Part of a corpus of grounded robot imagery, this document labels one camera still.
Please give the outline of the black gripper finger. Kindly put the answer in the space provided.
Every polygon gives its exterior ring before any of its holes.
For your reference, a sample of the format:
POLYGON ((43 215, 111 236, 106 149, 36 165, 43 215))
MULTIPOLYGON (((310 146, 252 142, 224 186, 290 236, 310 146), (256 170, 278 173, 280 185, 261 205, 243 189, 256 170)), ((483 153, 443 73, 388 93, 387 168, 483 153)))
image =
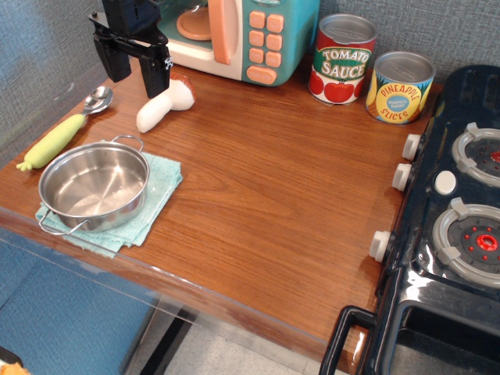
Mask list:
POLYGON ((141 74, 148 98, 154 98, 170 87, 170 68, 172 59, 153 59, 141 57, 139 59, 141 74))
POLYGON ((108 77, 113 82, 119 82, 131 74, 128 54, 121 52, 113 43, 95 40, 98 56, 108 77))

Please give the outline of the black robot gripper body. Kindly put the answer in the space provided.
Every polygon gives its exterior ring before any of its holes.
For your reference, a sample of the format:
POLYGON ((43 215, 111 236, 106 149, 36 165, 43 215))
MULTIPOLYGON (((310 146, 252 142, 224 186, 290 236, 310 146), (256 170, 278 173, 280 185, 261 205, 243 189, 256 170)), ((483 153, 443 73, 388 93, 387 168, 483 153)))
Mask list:
POLYGON ((169 59, 168 38, 158 28, 160 1, 103 1, 92 12, 94 42, 101 59, 116 53, 136 58, 169 59))

